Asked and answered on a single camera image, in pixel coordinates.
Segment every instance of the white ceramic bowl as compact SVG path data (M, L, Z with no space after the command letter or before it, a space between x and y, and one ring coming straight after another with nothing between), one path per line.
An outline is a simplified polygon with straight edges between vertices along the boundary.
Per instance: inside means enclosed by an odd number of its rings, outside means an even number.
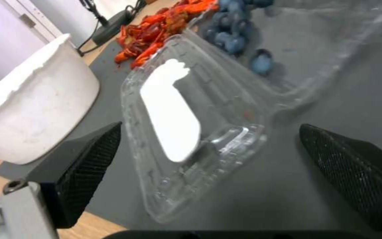
M0 81L0 159L29 163L83 118L99 81L62 35Z

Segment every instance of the black device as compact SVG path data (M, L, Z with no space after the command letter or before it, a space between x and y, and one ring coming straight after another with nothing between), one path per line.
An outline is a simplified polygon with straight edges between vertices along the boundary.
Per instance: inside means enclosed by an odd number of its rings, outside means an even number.
M325 178L367 223L382 230L382 150L310 124L300 140Z
M118 14L107 20L105 17L100 15L97 7L93 0L79 0L81 4L92 12L97 20L100 22L101 26L97 28L92 36L92 40L96 45L102 45L117 33L120 32L120 27L122 25L127 25L132 20L132 14L129 11L123 10Z
M104 239L366 239L340 231L123 231Z
M111 164L121 140L121 122L62 142L27 176L39 183L55 228L76 224Z

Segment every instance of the white door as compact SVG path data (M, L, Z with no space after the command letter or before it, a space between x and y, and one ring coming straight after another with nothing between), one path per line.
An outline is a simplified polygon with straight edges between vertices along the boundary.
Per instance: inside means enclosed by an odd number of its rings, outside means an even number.
M16 3L17 0L0 0L0 80L56 37L47 28L42 29L41 23L34 22L30 13L20 14L24 8L20 5L15 9L12 5Z

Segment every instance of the gray table mat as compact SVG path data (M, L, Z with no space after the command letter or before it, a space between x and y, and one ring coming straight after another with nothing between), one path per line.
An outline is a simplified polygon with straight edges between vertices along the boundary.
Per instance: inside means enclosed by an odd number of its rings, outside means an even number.
M122 120L119 91L129 66L118 69L112 63L118 49L111 43L91 65L100 94L68 138ZM87 211L131 229L346 230L382 238L311 162L297 138L302 123L382 148L382 35L361 48L316 103L276 115L263 151L172 222L157 224L145 212L124 129ZM18 178L36 164L3 163L0 175Z

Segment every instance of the clear plastic container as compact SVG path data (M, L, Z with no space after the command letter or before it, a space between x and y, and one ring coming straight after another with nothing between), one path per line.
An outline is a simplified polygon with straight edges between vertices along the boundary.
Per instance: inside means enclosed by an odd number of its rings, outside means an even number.
M382 0L277 0L268 11L270 17L263 9L251 11L259 37L238 58L200 37L199 29L213 15L207 11L125 80L126 132L146 209L156 221L171 220L261 150L273 114L313 100L382 27ZM267 78L246 67L259 47L270 50L276 62ZM190 68L174 87L201 125L197 149L182 163L166 156L140 95L148 77L168 59Z
M192 20L183 34L241 76L241 83L255 95L275 97L283 108L315 99L357 48L382 27L382 0L276 0L267 9L247 6L246 10L252 34L239 57L202 38L213 11ZM275 63L266 78L247 68L258 48L273 53Z
M201 124L197 150L183 163L166 157L140 95L148 76L168 59L190 68L174 86ZM158 222L171 219L242 165L267 139L265 117L271 110L256 104L221 65L182 36L171 38L143 68L128 76L121 100L144 202Z

